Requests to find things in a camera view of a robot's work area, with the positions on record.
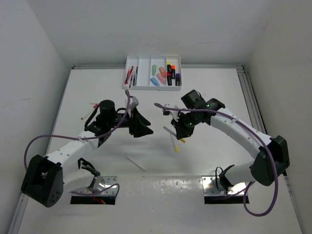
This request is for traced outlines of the white marker pen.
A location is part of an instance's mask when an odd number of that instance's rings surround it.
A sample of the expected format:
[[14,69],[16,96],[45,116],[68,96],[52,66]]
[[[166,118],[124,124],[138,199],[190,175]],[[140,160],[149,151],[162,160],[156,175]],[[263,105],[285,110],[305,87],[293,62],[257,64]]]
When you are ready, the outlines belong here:
[[134,159],[130,158],[129,156],[126,157],[131,163],[133,163],[135,166],[137,166],[141,171],[145,172],[146,170]]

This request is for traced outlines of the dark red gel pen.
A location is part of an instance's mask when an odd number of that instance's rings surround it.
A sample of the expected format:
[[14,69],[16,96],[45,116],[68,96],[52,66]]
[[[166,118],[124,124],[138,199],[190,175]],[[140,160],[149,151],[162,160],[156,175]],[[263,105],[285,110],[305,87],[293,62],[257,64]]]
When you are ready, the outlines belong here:
[[130,81],[129,81],[129,89],[132,87],[132,82],[133,82],[133,75],[131,75]]

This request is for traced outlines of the blue eraser case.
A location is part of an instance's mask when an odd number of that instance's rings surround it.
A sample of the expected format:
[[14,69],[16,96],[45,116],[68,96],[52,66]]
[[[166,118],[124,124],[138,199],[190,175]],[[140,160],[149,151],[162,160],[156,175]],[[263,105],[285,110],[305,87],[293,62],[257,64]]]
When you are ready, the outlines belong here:
[[152,78],[150,79],[150,81],[152,82],[152,84],[153,84],[154,86],[160,86],[160,84],[158,83],[158,81],[157,81],[154,77],[152,77]]

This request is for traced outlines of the red tip white pen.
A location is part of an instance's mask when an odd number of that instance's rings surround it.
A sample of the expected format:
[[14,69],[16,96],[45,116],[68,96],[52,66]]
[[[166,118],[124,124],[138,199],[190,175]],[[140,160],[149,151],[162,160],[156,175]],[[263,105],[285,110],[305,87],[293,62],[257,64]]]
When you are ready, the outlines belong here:
[[98,105],[93,105],[92,109],[91,109],[87,114],[85,114],[84,116],[82,116],[80,119],[81,119],[81,120],[87,119],[97,107],[98,107]]

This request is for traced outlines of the purple cap black highlighter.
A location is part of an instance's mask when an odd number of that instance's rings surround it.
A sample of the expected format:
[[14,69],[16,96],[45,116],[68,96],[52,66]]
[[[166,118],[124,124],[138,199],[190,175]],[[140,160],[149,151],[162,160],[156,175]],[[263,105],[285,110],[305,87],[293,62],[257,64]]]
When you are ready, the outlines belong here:
[[175,75],[175,85],[176,86],[180,86],[180,83],[181,83],[181,76],[179,73],[176,73]]

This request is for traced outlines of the pink cap black highlighter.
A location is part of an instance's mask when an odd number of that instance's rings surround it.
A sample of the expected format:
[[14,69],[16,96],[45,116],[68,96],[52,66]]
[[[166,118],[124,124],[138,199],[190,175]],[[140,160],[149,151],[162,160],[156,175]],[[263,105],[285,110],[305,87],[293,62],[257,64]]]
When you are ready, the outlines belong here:
[[167,84],[168,84],[168,86],[172,86],[172,74],[171,74],[171,72],[167,72]]

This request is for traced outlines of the orange cap highlighter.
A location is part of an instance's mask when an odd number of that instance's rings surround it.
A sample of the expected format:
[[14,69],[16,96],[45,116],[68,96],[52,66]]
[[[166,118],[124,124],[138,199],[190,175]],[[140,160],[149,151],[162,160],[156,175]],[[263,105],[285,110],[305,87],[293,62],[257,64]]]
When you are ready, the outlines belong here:
[[171,74],[172,74],[173,78],[176,76],[176,66],[175,65],[171,65]]

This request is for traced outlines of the red ballpoint pen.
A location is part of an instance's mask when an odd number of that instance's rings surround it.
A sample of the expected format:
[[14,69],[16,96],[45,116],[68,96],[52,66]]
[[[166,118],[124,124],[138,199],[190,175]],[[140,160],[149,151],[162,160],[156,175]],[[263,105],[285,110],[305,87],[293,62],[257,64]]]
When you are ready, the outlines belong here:
[[129,69],[128,76],[127,76],[127,82],[128,82],[129,79],[130,79],[130,76],[131,76],[131,73],[132,73],[132,71],[133,71],[133,68],[134,68],[134,66],[131,66],[131,68]]

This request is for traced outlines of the orange eraser case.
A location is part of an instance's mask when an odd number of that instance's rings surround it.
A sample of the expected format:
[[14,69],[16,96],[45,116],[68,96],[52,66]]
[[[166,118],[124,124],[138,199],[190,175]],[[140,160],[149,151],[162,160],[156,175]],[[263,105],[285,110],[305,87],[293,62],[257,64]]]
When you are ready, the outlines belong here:
[[161,75],[165,78],[166,77],[166,72],[165,72],[164,67],[159,67],[159,71],[160,71]]

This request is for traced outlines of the yellow cap black highlighter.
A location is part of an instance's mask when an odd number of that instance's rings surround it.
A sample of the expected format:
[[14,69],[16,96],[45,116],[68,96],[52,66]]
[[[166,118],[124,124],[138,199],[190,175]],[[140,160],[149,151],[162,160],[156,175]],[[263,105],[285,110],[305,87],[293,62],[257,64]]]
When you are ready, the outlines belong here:
[[167,63],[167,72],[168,73],[171,73],[172,72],[172,70],[171,70],[171,64],[168,62]]

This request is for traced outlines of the green eraser case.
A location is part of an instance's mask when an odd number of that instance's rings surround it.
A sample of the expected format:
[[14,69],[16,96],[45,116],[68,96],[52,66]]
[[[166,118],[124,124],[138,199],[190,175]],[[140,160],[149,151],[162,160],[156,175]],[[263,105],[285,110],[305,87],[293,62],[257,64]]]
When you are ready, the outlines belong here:
[[155,64],[152,65],[152,76],[156,74],[156,69],[157,69],[157,66]]

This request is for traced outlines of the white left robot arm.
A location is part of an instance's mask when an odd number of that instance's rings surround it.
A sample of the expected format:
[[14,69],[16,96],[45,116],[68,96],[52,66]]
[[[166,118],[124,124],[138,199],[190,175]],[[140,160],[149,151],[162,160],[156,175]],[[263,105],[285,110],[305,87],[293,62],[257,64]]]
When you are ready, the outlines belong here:
[[134,96],[127,99],[126,107],[119,109],[112,100],[101,101],[78,137],[70,138],[69,143],[52,153],[31,158],[21,192],[47,208],[54,206],[63,193],[90,196],[103,203],[101,194],[119,188],[119,184],[101,187],[100,172],[85,158],[118,128],[127,128],[134,138],[153,134],[150,122],[137,110],[138,105]]

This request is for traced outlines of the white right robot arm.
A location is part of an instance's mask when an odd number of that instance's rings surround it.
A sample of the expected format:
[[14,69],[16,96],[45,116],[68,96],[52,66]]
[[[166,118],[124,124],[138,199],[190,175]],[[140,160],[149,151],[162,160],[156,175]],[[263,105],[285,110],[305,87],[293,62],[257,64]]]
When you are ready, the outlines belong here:
[[205,101],[196,90],[181,98],[189,112],[183,113],[176,106],[164,111],[172,115],[171,124],[176,130],[177,139],[190,137],[199,123],[206,123],[236,141],[253,158],[252,162],[230,165],[221,172],[218,184],[225,190],[241,182],[257,181],[264,186],[274,182],[273,167],[281,175],[289,167],[289,152],[286,140],[271,137],[248,126],[236,118],[219,100]]

